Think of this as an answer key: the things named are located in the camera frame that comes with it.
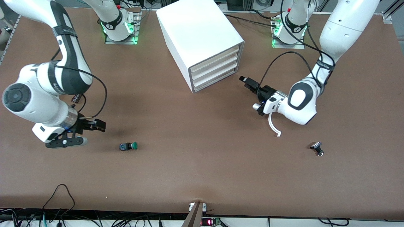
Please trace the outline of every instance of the white box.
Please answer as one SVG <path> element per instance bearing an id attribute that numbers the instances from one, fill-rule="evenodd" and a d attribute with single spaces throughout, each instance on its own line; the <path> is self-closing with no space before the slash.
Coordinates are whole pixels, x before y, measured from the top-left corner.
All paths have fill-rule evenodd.
<path id="1" fill-rule="evenodd" d="M 237 72 L 244 40 L 213 0 L 180 0 L 157 17 L 193 93 Z"/>

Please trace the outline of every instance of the black velcro strap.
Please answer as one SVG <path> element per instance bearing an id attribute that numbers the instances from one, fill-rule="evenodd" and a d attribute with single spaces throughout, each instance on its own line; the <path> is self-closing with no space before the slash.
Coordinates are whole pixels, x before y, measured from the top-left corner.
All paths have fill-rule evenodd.
<path id="1" fill-rule="evenodd" d="M 285 18 L 285 24 L 290 28 L 290 30 L 293 33 L 299 33 L 302 29 L 304 29 L 307 25 L 307 23 L 305 23 L 304 25 L 295 25 L 294 23 L 292 23 L 289 20 L 289 14 L 286 14 L 286 18 Z"/>
<path id="2" fill-rule="evenodd" d="M 60 36 L 60 35 L 70 35 L 70 36 L 75 36 L 77 37 L 76 31 L 72 29 L 71 27 L 68 26 L 56 26 L 52 28 L 53 35 Z"/>
<path id="3" fill-rule="evenodd" d="M 55 75 L 55 65 L 58 61 L 51 61 L 49 62 L 49 68 L 48 68 L 48 79 L 50 84 L 52 85 L 53 89 L 61 94 L 61 95 L 65 95 L 66 92 L 63 91 L 63 89 L 59 86 L 59 84 L 56 81 L 56 75 Z"/>
<path id="4" fill-rule="evenodd" d="M 119 15 L 118 15 L 118 17 L 117 17 L 115 20 L 113 20 L 113 21 L 111 21 L 111 22 L 105 22 L 105 21 L 102 21 L 102 20 L 100 20 L 100 21 L 101 21 L 101 23 L 104 25 L 104 27 L 107 28 L 108 30 L 115 30 L 115 27 L 116 27 L 119 23 L 121 23 L 122 18 L 123 18 L 122 12 L 119 11 Z"/>
<path id="5" fill-rule="evenodd" d="M 327 69 L 327 70 L 330 70 L 330 71 L 333 71 L 334 68 L 335 68 L 335 66 L 332 66 L 332 65 L 329 65 L 327 63 L 324 63 L 324 62 L 320 61 L 320 59 L 317 60 L 316 64 L 318 66 L 320 66 L 320 68 L 324 68 L 324 69 Z"/>

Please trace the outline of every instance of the small black clamp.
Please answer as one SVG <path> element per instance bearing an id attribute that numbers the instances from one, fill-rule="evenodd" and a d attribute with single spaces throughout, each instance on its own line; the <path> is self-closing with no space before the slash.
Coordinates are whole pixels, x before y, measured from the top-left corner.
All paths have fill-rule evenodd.
<path id="1" fill-rule="evenodd" d="M 321 142 L 316 142 L 315 144 L 310 146 L 310 149 L 316 150 L 317 151 L 317 156 L 323 156 L 324 155 L 324 151 L 321 150 L 321 146 L 322 143 Z"/>

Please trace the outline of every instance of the brown table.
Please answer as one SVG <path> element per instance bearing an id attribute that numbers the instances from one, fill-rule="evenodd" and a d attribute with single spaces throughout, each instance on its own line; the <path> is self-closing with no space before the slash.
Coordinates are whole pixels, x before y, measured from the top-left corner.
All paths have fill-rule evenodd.
<path id="1" fill-rule="evenodd" d="M 108 87 L 99 116 L 107 130 L 86 132 L 84 147 L 46 149 L 31 132 L 33 123 L 1 105 L 0 206 L 40 208 L 65 183 L 76 209 L 187 212 L 198 200 L 215 214 L 404 219 L 404 57 L 382 17 L 374 16 L 338 61 L 308 125 L 274 115 L 282 131 L 277 138 L 238 80 L 260 79 L 285 51 L 272 49 L 268 27 L 230 18 L 245 39 L 239 71 L 192 94 L 155 12 L 132 46 L 103 44 L 91 9 L 68 12 L 88 65 Z M 327 18 L 311 18 L 316 40 Z M 0 90 L 57 48 L 49 27 L 22 18 L 0 66 Z M 314 65 L 317 52 L 298 52 Z M 265 84 L 288 92 L 307 73 L 297 56 L 285 55 Z M 95 81 L 83 113 L 95 113 L 103 96 Z M 128 141 L 139 149 L 118 151 Z M 316 141 L 323 142 L 322 157 L 308 149 Z M 61 189 L 47 207 L 70 206 Z"/>

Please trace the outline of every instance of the brown tabletop surface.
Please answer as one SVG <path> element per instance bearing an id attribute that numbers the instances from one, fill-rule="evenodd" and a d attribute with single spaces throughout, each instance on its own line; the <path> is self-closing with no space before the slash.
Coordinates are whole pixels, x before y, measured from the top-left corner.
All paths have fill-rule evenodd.
<path id="1" fill-rule="evenodd" d="M 187 212 L 188 203 L 203 201 L 215 214 L 404 219 L 404 57 L 381 16 L 338 61 L 308 125 L 274 114 L 277 138 L 238 80 L 259 80 L 286 51 L 271 47 L 268 27 L 230 18 L 245 40 L 239 70 L 192 94 L 154 11 L 142 21 L 137 45 L 105 45 L 93 10 L 68 13 L 91 71 L 108 88 L 99 116 L 106 132 L 86 131 L 83 147 L 47 149 L 32 122 L 1 105 L 1 207 L 41 208 L 64 183 L 76 209 Z M 310 19 L 315 40 L 327 18 Z M 0 90 L 57 49 L 50 27 L 21 18 L 0 66 Z M 310 65 L 318 58 L 311 49 L 297 51 Z M 264 84 L 288 93 L 307 73 L 299 57 L 285 55 Z M 104 91 L 94 80 L 86 95 L 88 116 Z M 119 151 L 119 143 L 132 141 L 138 150 Z M 308 148 L 317 141 L 322 157 Z M 60 188 L 47 208 L 70 206 Z"/>

